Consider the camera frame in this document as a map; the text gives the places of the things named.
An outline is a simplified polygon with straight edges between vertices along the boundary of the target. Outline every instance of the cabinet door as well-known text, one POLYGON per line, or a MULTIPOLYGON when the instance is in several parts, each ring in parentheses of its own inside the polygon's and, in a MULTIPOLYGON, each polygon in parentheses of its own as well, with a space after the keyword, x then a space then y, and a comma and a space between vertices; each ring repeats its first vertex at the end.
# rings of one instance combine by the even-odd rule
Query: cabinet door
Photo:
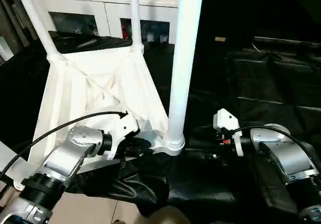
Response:
MULTIPOLYGON (((130 27, 130 5, 105 3, 105 7, 111 36, 130 38, 131 30, 126 29, 130 27)), ((148 41, 150 39, 153 41, 157 38, 156 41, 166 42, 165 35, 167 34, 167 41, 174 44, 176 42, 177 12, 177 8, 171 7, 139 6, 142 39, 147 38, 148 41)))
POLYGON ((110 36, 103 2, 33 0, 48 31, 110 36))

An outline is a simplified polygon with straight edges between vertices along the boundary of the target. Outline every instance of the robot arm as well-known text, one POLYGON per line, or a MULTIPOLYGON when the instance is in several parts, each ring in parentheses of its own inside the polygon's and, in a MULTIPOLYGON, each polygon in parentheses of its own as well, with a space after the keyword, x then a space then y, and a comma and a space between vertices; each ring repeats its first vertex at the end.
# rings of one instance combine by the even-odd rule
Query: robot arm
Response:
POLYGON ((73 127, 64 143, 47 156, 32 176, 22 181, 25 188, 0 213, 0 224, 48 223, 52 209, 84 159, 100 154, 111 160, 120 142, 129 134, 138 132, 138 124, 132 115, 119 119, 107 134, 85 126, 73 127))
POLYGON ((319 160, 313 155, 314 149, 310 144, 301 142, 299 145, 277 132, 280 130, 290 135, 287 128, 276 124, 265 125, 275 130, 264 129, 262 126, 244 133, 247 137, 237 135, 236 132, 230 138, 229 131, 239 128, 239 123, 237 118, 225 109, 214 115, 213 126, 223 134, 223 144, 235 149, 238 156, 243 156, 245 147, 252 147, 256 154, 266 156, 275 166, 280 180, 295 202, 298 215, 307 222, 321 223, 320 165, 316 166, 319 160))

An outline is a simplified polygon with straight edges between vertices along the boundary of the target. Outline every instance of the white cabinet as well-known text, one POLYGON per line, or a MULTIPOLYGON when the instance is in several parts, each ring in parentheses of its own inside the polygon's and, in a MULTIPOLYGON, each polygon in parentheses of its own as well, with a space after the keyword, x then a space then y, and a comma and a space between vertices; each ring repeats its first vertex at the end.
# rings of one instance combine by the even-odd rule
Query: white cabinet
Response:
POLYGON ((33 1, 48 31, 56 31, 59 28, 66 27, 66 25, 74 24, 73 27, 76 33, 81 33, 77 32, 79 29, 84 29, 84 31, 92 29, 94 33, 98 32, 99 36, 110 36, 103 2, 76 0, 33 1))
MULTIPOLYGON (((123 38, 123 22, 130 23, 129 0, 33 1, 48 31, 91 31, 94 35, 123 38)), ((139 10, 143 40, 147 35, 175 43, 178 0, 139 0, 139 10), (146 25, 150 25, 151 33, 146 33, 146 25), (155 26, 159 25, 162 32, 155 33, 155 26)))
MULTIPOLYGON (((130 5, 105 3, 105 7, 108 16, 110 35, 123 38, 122 28, 124 22, 121 20, 130 19, 130 5)), ((177 8, 139 6, 141 21, 155 21, 169 24, 168 33, 165 34, 169 37, 168 42, 172 44, 176 42, 177 11, 177 8)))

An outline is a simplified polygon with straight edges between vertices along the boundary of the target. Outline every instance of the black cable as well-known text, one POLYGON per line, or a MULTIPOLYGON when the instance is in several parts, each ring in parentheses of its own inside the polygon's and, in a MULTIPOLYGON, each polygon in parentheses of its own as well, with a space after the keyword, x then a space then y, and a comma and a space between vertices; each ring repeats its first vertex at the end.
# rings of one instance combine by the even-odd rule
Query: black cable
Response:
POLYGON ((313 162, 313 164, 315 166, 318 166, 318 164, 315 162, 315 160, 310 157, 310 154, 307 152, 305 146, 299 140, 297 140, 295 137, 293 137, 292 135, 288 134, 287 132, 284 132, 284 131, 279 130, 277 128, 274 128, 274 127, 271 127, 271 126, 266 126, 266 125, 251 125, 251 126, 241 127, 241 128, 235 129, 235 130, 230 130, 228 133, 233 135, 236 132, 239 132, 239 131, 242 131, 242 130, 250 130, 250 129, 272 130, 272 131, 276 131, 276 132, 278 132, 280 134, 283 134, 283 135, 287 136, 289 139, 291 139, 293 142, 297 143, 303 149, 303 151, 311 159, 311 161, 313 162))
POLYGON ((45 137, 47 137, 48 135, 68 126, 71 124, 74 124, 78 121, 82 121, 91 117, 95 117, 95 116, 99 116, 99 115, 119 115, 121 118, 127 114, 122 113, 122 112, 116 112, 116 111, 106 111, 106 112, 99 112, 99 113, 94 113, 94 114, 90 114, 90 115, 85 115, 83 117, 77 118, 75 120, 69 121, 63 125, 60 125, 46 133, 44 133, 43 135, 41 135, 39 138, 37 138, 36 140, 34 140, 31 144, 29 144, 28 146, 26 146, 22 151, 20 151, 16 156, 14 156, 9 163, 5 166, 5 168, 2 170, 1 174, 0 174, 0 180, 3 178, 3 176, 5 175, 5 173, 9 170, 9 168, 22 156, 22 154, 27 151, 28 149, 30 149, 33 145, 35 145, 36 143, 38 143, 40 140, 44 139, 45 137))

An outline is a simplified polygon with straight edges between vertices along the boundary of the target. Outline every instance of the white metal pipe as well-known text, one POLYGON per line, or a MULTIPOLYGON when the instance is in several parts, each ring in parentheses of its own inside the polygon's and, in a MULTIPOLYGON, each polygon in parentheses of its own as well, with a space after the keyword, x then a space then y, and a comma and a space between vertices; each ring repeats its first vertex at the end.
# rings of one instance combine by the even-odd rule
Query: white metal pipe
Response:
POLYGON ((39 14, 37 13, 37 10, 34 6, 34 3, 32 0, 21 0, 24 4, 24 7, 29 15, 29 18, 32 22, 32 24, 35 27, 36 32, 38 33, 38 36, 40 38, 40 41, 42 42, 47 54, 49 56, 59 54, 57 51, 57 48, 52 41, 46 27, 42 23, 39 14))
POLYGON ((131 4, 131 31, 132 31, 132 48, 134 51, 142 51, 143 44, 141 43, 140 32, 140 17, 138 0, 130 0, 131 4))
POLYGON ((179 0, 169 125, 165 137, 171 155, 178 155, 185 144, 183 128, 201 6, 202 0, 179 0))

